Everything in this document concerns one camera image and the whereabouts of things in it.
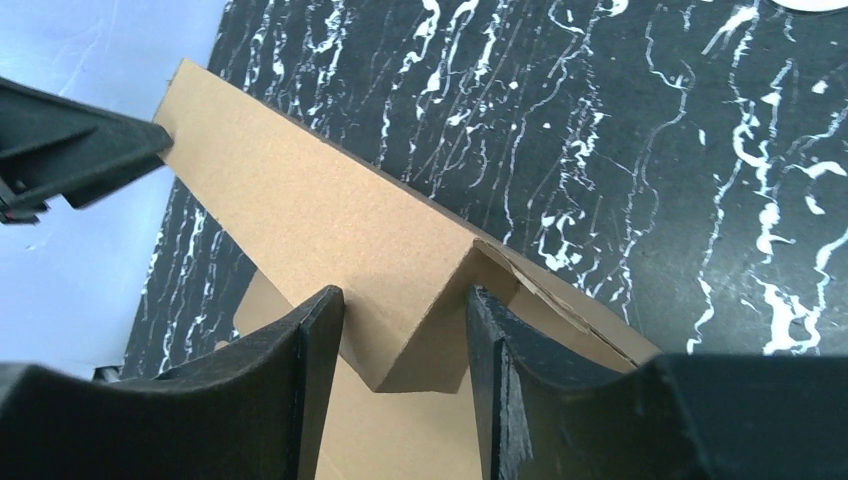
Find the cardboard box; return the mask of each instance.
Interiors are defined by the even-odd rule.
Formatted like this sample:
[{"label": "cardboard box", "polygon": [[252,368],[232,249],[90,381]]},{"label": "cardboard box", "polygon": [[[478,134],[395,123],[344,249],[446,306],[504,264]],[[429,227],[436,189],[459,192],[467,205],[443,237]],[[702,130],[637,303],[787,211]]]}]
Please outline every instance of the cardboard box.
[{"label": "cardboard box", "polygon": [[197,65],[183,62],[155,121],[175,141],[166,163],[261,271],[242,334],[326,284],[345,292],[319,478],[480,478],[472,282],[610,368],[657,353],[598,302]]}]

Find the white surface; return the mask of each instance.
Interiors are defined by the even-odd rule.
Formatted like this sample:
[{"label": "white surface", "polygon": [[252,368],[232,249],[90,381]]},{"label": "white surface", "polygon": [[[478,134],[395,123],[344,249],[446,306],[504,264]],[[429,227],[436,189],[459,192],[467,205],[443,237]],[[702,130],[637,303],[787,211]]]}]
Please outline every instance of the white surface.
[{"label": "white surface", "polygon": [[[150,120],[183,57],[205,65],[224,0],[0,0],[0,76]],[[0,361],[90,378],[120,365],[173,182],[0,226]]]},{"label": "white surface", "polygon": [[802,12],[828,12],[848,7],[848,0],[772,0],[774,3]]}]

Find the black object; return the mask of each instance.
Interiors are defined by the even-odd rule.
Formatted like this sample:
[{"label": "black object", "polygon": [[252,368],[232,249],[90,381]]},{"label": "black object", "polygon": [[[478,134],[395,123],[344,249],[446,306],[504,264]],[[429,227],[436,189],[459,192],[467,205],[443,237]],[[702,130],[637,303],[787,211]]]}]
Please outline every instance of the black object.
[{"label": "black object", "polygon": [[162,166],[172,143],[154,123],[0,78],[0,223],[37,223],[56,195],[90,205]]},{"label": "black object", "polygon": [[311,479],[344,317],[326,287],[154,380],[98,384],[0,366],[8,478]]},{"label": "black object", "polygon": [[660,355],[626,375],[482,287],[467,333],[484,479],[845,479],[848,360]]}]

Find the black marble surface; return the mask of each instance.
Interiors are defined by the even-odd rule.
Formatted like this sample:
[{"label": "black marble surface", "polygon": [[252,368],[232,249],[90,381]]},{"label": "black marble surface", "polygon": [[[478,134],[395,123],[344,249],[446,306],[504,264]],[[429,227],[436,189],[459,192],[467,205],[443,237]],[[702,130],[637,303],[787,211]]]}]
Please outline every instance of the black marble surface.
[{"label": "black marble surface", "polygon": [[[767,0],[235,0],[209,69],[663,350],[833,354],[846,22]],[[177,183],[124,376],[236,336],[254,269]]]}]

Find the marble table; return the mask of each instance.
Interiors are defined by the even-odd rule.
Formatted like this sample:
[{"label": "marble table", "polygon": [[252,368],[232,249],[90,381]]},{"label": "marble table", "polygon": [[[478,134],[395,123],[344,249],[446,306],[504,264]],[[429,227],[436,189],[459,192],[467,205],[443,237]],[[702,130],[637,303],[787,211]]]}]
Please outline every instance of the marble table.
[{"label": "marble table", "polygon": [[[209,68],[665,351],[844,353],[848,13],[234,0]],[[255,266],[175,185],[124,376],[238,336]]]}]

